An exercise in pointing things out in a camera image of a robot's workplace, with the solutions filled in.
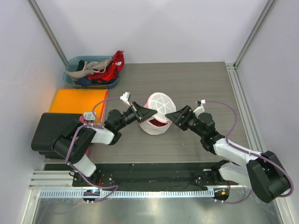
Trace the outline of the dark red garment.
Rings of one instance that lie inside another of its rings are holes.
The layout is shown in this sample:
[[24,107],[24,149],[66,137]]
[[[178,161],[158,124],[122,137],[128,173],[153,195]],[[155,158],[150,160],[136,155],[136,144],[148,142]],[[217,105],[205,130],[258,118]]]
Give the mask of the dark red garment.
[[155,127],[163,127],[163,126],[166,126],[167,123],[164,123],[164,122],[161,122],[161,121],[158,121],[156,119],[152,119],[149,121],[153,126]]

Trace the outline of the white mesh laundry bag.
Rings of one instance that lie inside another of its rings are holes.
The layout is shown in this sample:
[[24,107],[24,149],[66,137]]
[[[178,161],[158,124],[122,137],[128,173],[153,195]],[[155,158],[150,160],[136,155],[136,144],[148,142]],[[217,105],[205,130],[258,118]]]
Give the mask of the white mesh laundry bag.
[[[155,92],[149,96],[144,107],[157,110],[157,114],[141,123],[141,129],[149,135],[160,135],[165,133],[172,124],[172,122],[167,119],[165,115],[177,110],[172,99],[164,93]],[[152,119],[167,123],[167,125],[163,127],[155,127],[149,122]]]

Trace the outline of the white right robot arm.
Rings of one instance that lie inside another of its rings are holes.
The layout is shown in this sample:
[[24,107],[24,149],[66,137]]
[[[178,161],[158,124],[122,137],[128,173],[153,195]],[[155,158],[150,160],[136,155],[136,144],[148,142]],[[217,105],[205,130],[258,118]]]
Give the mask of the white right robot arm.
[[293,182],[273,152],[261,153],[234,144],[216,130],[212,115],[202,105],[195,110],[185,106],[166,117],[181,130],[197,134],[206,151],[226,158],[211,172],[214,183],[233,181],[247,186],[265,203],[293,193]]

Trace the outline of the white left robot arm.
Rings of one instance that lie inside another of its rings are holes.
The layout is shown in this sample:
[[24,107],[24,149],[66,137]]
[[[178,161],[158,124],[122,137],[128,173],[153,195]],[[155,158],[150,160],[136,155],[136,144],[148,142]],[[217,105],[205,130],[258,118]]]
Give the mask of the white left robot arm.
[[145,122],[155,114],[157,110],[142,107],[133,101],[123,113],[111,110],[103,127],[74,120],[53,140],[52,149],[65,159],[66,164],[84,175],[83,180],[87,185],[95,186],[100,175],[95,172],[96,165],[86,155],[90,145],[114,145],[121,137],[121,129],[135,121]]

